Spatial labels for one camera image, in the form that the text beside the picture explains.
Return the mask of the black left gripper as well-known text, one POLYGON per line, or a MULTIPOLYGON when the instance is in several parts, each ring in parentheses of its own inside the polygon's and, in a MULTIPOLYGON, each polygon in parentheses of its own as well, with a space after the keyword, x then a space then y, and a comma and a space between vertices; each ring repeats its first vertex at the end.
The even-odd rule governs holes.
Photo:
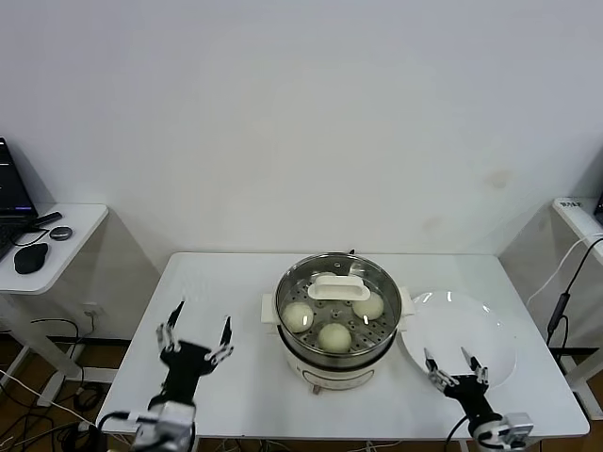
POLYGON ((181 301, 168 320, 155 330, 160 361, 168 367, 159 398, 162 402, 192 405, 200 377, 211 374, 212 365, 217 366, 233 353, 232 317, 226 317, 220 344, 211 350, 190 342, 179 343, 174 328, 183 307, 184 302, 181 301))

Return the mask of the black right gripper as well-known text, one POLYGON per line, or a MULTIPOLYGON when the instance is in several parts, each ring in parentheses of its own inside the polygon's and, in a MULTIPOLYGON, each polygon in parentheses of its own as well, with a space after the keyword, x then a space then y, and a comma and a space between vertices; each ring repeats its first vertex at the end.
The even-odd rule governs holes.
POLYGON ((489 386, 488 367, 482 366, 477 357, 465 347, 461 348, 463 356, 472 374, 452 377, 439 368, 436 360, 427 348, 424 348, 425 365, 428 378, 439 391, 445 391, 445 396, 458 401, 470 424, 484 424, 501 420, 502 416, 493 411, 485 393, 489 386))

